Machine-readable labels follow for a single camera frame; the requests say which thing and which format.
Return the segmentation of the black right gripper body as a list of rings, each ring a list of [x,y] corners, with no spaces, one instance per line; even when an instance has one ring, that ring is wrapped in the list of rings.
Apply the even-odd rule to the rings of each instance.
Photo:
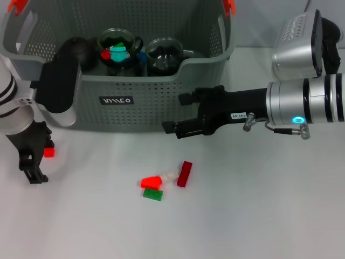
[[[222,85],[197,88],[198,121],[202,125],[202,134],[212,135],[224,125],[246,121],[245,118],[232,118],[234,113],[253,113],[256,118],[268,118],[266,92],[266,88],[228,92]]]

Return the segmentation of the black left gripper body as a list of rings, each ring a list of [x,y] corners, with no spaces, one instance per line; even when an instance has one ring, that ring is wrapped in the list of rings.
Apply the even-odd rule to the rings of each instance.
[[[45,121],[33,121],[30,126],[18,134],[6,135],[20,155],[34,155],[41,162],[45,150],[45,133],[52,133]]]

